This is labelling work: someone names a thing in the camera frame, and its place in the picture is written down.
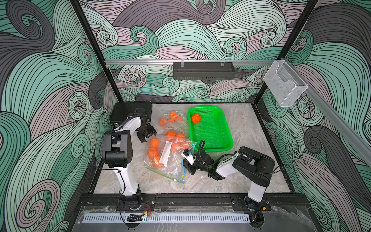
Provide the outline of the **blue-zip clear bag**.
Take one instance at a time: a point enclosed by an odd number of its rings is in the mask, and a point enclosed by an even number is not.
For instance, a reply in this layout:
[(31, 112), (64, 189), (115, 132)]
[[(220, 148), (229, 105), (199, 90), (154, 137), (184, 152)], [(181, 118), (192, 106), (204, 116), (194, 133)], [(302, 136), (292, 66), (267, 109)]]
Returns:
[(198, 143), (172, 130), (150, 137), (146, 143), (145, 168), (178, 183), (185, 182), (186, 162), (194, 162)]

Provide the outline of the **orange taken out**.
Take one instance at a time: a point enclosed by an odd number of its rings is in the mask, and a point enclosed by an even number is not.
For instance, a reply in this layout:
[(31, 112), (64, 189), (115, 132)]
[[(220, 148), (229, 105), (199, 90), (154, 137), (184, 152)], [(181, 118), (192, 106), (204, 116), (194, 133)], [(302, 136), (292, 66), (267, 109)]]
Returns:
[(201, 121), (202, 117), (199, 114), (193, 114), (191, 116), (191, 122), (197, 124)]

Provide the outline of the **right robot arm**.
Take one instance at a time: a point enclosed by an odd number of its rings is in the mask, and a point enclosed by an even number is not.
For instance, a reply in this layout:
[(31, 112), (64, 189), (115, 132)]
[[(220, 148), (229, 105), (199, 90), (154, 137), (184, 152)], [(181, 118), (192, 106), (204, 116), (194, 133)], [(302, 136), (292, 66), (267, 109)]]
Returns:
[(199, 143), (198, 151), (187, 148), (182, 152), (182, 166), (191, 175), (196, 171), (206, 172), (216, 180), (223, 180), (230, 175), (240, 173), (251, 181), (250, 188), (244, 202), (247, 210), (258, 212), (267, 209), (268, 203), (263, 200), (267, 187), (270, 185), (274, 173), (275, 161), (260, 152), (247, 147), (240, 147), (233, 154), (224, 154), (216, 160), (212, 159), (204, 150), (205, 141)]

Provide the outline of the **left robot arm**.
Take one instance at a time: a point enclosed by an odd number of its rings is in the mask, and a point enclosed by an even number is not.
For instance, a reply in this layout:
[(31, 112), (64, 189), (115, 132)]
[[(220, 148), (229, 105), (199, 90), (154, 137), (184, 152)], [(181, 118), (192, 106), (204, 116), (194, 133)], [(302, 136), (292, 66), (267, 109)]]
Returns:
[(111, 115), (115, 128), (107, 131), (103, 137), (102, 160), (118, 178), (121, 189), (119, 198), (123, 204), (142, 203), (140, 186), (130, 165), (134, 155), (132, 137), (137, 136), (140, 142), (145, 143), (147, 138), (156, 135), (151, 116), (152, 105), (141, 108), (120, 103), (114, 107)]

